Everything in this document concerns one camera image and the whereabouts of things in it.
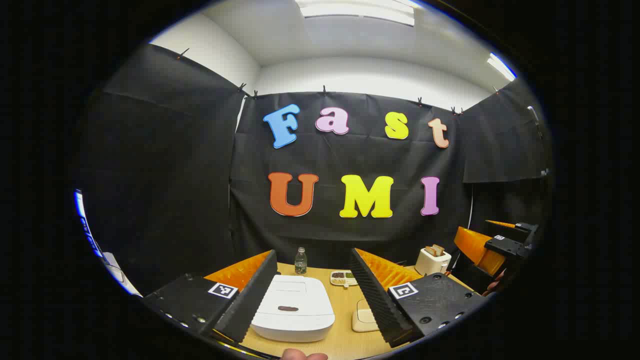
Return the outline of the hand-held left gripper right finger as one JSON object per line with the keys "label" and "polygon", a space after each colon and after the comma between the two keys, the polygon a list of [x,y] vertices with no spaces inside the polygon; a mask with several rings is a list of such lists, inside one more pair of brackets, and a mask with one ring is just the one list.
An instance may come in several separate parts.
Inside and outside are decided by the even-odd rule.
{"label": "hand-held left gripper right finger", "polygon": [[358,248],[350,249],[349,269],[391,347],[435,337],[489,301],[443,273],[420,276]]}

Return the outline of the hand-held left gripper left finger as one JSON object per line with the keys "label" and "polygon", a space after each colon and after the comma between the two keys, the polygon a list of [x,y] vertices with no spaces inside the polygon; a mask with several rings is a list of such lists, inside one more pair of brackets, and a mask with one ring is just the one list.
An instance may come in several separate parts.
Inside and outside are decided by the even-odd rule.
{"label": "hand-held left gripper left finger", "polygon": [[142,302],[192,335],[240,344],[277,270],[277,253],[268,250],[208,276],[186,273]]}

